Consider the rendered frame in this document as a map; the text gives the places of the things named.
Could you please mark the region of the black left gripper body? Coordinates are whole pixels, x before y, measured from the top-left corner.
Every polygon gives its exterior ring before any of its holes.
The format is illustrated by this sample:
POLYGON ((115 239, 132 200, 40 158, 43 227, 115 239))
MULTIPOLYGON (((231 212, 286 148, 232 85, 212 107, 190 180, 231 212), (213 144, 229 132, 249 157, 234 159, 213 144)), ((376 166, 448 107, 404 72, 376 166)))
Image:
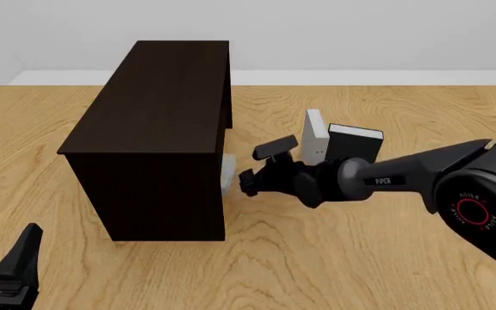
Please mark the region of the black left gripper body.
POLYGON ((0 310, 32 310, 38 296, 39 281, 2 281, 0 310))

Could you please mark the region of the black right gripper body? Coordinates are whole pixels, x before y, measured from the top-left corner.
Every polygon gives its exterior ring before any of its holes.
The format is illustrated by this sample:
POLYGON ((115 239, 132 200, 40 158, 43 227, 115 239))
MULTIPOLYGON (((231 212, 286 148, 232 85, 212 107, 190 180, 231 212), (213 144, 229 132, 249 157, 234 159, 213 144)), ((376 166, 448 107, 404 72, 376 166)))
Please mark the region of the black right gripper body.
POLYGON ((264 167, 258 172, 252 169, 239 174, 240 190, 253 197, 260 192, 283 193, 296 196, 295 176, 305 168, 303 162, 279 161, 267 159, 264 167))

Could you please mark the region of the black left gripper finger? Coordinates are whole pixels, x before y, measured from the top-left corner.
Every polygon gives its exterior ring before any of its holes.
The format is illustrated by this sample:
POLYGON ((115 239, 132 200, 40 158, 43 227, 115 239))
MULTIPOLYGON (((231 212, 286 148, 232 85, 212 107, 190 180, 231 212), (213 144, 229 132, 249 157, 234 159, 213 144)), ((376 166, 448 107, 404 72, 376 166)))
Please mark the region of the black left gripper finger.
POLYGON ((0 282, 37 282, 38 257, 43 230, 35 223, 23 229, 0 262, 0 282))

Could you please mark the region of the tall white book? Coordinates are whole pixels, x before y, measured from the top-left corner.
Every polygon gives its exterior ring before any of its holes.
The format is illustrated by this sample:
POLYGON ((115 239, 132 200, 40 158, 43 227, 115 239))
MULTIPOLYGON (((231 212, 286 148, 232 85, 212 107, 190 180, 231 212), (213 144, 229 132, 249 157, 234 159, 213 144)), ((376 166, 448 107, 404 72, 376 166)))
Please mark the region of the tall white book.
POLYGON ((326 158, 329 133, 318 109, 306 110, 301 139, 301 158, 305 164, 316 165, 326 158))

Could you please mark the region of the black book with white pages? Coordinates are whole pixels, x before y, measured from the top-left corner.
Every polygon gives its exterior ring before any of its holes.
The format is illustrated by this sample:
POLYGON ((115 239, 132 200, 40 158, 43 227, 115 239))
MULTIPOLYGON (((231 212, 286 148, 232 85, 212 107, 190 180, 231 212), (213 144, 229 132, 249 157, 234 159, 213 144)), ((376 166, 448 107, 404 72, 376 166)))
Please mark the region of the black book with white pages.
POLYGON ((325 159, 361 158, 373 164, 384 140, 383 131, 331 123, 325 159))

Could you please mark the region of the dark brown wooden cabinet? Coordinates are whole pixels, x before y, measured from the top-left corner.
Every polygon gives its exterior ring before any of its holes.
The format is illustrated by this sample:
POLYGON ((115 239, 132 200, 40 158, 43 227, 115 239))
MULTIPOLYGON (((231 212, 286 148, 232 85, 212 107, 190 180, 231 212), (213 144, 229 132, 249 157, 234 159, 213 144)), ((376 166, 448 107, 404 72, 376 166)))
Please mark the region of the dark brown wooden cabinet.
POLYGON ((227 41, 140 40, 58 153, 112 240, 221 241, 232 126, 227 41))

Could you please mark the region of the small flat plate on stalk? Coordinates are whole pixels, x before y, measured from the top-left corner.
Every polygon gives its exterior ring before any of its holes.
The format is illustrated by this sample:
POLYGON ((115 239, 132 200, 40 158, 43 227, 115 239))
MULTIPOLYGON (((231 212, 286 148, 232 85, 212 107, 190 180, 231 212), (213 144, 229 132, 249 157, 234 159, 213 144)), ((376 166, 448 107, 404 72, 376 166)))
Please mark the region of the small flat plate on stalk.
POLYGON ((252 157, 257 161, 270 159, 289 152, 298 146, 297 138, 294 135, 285 136, 281 139, 275 139, 265 144, 255 146, 252 157))

